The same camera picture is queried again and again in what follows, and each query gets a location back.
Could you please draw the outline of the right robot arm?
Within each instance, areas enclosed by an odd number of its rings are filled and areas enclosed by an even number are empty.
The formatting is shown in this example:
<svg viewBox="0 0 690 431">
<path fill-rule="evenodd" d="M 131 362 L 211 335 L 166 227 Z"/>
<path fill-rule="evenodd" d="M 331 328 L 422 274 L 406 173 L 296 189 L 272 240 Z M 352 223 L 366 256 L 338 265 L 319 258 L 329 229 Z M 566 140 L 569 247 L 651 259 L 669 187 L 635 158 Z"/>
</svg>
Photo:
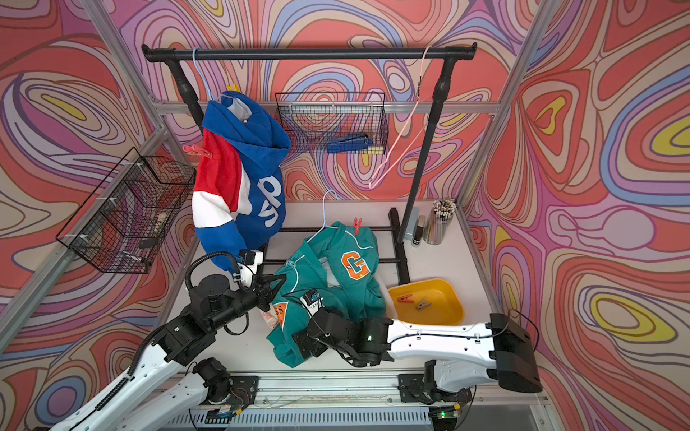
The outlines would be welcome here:
<svg viewBox="0 0 690 431">
<path fill-rule="evenodd" d="M 543 389 L 533 339 L 506 314 L 491 314 L 487 323 L 439 326 L 386 317 L 352 321 L 322 308 L 293 339 L 304 358 L 332 349 L 354 367 L 424 358 L 423 374 L 399 377 L 405 402 L 447 402 L 491 382 L 514 393 Z"/>
</svg>

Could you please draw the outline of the light blue hanger green jacket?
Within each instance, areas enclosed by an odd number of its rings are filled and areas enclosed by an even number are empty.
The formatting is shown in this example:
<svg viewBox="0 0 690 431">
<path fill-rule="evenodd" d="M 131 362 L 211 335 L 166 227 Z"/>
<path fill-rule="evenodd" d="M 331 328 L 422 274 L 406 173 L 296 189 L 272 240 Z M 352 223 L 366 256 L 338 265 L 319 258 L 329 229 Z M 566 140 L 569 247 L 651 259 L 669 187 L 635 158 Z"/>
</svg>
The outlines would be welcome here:
<svg viewBox="0 0 690 431">
<path fill-rule="evenodd" d="M 338 197 L 338 194 L 336 193 L 336 191 L 334 189 L 329 189 L 323 194 L 323 197 L 321 200 L 322 225 L 316 230 L 316 232 L 313 235 L 311 235 L 307 239 L 307 242 L 311 242 L 312 240 L 314 240 L 314 238 L 316 238 L 317 235 L 319 235 L 319 233 L 321 233 L 323 230 L 331 227 L 328 223 L 327 215 L 326 215 L 326 199 L 329 195 L 333 195 L 336 199 Z"/>
</svg>

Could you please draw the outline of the grey clothespin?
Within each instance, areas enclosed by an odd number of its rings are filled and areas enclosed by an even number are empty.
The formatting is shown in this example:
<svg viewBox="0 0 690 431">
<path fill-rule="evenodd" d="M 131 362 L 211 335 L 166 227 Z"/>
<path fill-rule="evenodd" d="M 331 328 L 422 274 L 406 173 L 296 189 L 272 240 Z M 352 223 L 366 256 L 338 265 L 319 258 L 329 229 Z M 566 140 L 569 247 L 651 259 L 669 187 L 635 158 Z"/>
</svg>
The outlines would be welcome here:
<svg viewBox="0 0 690 431">
<path fill-rule="evenodd" d="M 417 310 L 423 310 L 429 306 L 431 306 L 431 302 L 426 297 L 424 297 L 424 298 L 422 298 L 422 300 L 420 300 L 418 305 L 416 305 L 416 309 Z"/>
</svg>

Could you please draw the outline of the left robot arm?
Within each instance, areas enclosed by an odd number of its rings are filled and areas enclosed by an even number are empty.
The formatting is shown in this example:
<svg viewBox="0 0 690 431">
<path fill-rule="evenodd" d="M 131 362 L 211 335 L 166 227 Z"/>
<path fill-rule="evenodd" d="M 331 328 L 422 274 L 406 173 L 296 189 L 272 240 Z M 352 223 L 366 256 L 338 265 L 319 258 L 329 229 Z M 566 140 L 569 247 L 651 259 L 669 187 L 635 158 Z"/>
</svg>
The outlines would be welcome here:
<svg viewBox="0 0 690 431">
<path fill-rule="evenodd" d="M 247 290 L 232 289 L 220 274 L 190 283 L 190 304 L 145 338 L 126 371 L 54 429 L 129 430 L 138 423 L 134 411 L 143 413 L 143 427 L 159 427 L 195 403 L 224 402 L 235 389 L 230 373 L 217 359 L 197 357 L 228 323 L 255 308 L 269 310 L 286 279 L 257 276 Z"/>
</svg>

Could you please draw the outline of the green kids jacket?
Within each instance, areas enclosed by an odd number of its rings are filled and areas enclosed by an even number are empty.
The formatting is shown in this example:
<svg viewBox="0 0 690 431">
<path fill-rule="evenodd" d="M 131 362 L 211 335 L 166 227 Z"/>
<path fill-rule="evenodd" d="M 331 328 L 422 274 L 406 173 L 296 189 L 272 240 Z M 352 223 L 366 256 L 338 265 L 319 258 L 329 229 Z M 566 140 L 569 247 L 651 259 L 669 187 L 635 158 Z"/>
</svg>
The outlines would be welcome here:
<svg viewBox="0 0 690 431">
<path fill-rule="evenodd" d="M 307 328 L 312 316 L 300 303 L 300 296 L 315 289 L 323 307 L 345 319 L 362 321 L 386 315 L 386 302 L 376 279 L 379 266 L 377 237 L 368 227 L 355 235 L 353 226 L 340 222 L 323 230 L 311 242 L 304 240 L 276 274 L 287 281 L 272 302 L 280 325 L 267 336 L 280 363 L 294 368 L 303 358 L 293 335 Z"/>
</svg>

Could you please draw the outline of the pink patterned kids jacket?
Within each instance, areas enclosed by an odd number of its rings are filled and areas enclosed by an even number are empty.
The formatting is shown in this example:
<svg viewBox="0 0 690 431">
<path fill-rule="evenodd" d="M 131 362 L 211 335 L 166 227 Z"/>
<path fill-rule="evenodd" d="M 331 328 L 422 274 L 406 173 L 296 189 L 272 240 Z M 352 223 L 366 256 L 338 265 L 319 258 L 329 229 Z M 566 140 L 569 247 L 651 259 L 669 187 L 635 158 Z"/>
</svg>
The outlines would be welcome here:
<svg viewBox="0 0 690 431">
<path fill-rule="evenodd" d="M 278 314 L 272 305 L 270 306 L 268 312 L 261 311 L 261 315 L 270 330 L 274 330 L 280 325 L 280 319 L 278 318 Z"/>
</svg>

